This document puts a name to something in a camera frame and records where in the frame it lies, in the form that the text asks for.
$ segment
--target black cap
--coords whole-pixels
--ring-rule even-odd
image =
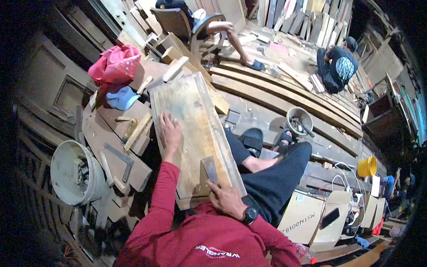
[[[352,53],[354,53],[357,50],[357,47],[358,47],[356,40],[353,37],[348,36],[345,39],[345,41],[347,43],[347,47],[350,49],[350,51]]]

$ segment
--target red long-sleeve shirt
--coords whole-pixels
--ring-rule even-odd
[[[296,248],[261,216],[250,225],[203,203],[171,231],[179,168],[161,164],[151,208],[134,228],[114,266],[301,266]]]

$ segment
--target sandal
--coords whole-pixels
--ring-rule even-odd
[[[265,70],[264,63],[261,63],[258,60],[254,60],[254,63],[252,65],[249,65],[248,63],[246,63],[245,66],[253,70]]]
[[[288,145],[285,144],[284,142],[282,142],[282,140],[286,140],[288,141],[289,145],[293,142],[293,139],[291,136],[287,135],[287,132],[290,132],[291,130],[289,128],[286,128],[283,130],[282,134],[280,135],[279,139],[277,140],[277,142],[273,145],[272,150],[275,147],[279,147],[280,148],[286,148]]]
[[[263,131],[258,128],[247,129],[240,136],[239,140],[252,156],[256,158],[260,157],[264,142]]]

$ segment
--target hand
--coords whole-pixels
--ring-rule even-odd
[[[175,164],[175,153],[181,144],[182,130],[177,119],[172,121],[170,113],[165,114],[163,111],[159,117],[159,134],[164,148],[163,160]]]
[[[236,220],[245,218],[247,206],[242,202],[239,191],[232,187],[219,188],[216,184],[206,181],[212,192],[218,197],[218,203],[212,202],[216,209],[232,216]]]

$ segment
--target chair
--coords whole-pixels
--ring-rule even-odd
[[[209,39],[209,35],[202,36],[202,30],[212,21],[225,21],[223,14],[213,14],[200,20],[191,29],[190,23],[184,11],[181,9],[155,9],[150,8],[151,13],[156,17],[162,27],[165,35],[168,32],[175,34],[187,47],[190,52],[200,59],[199,48],[202,43]],[[214,51],[216,48],[221,49],[225,40],[225,32],[220,32],[219,43],[211,46],[207,53]]]

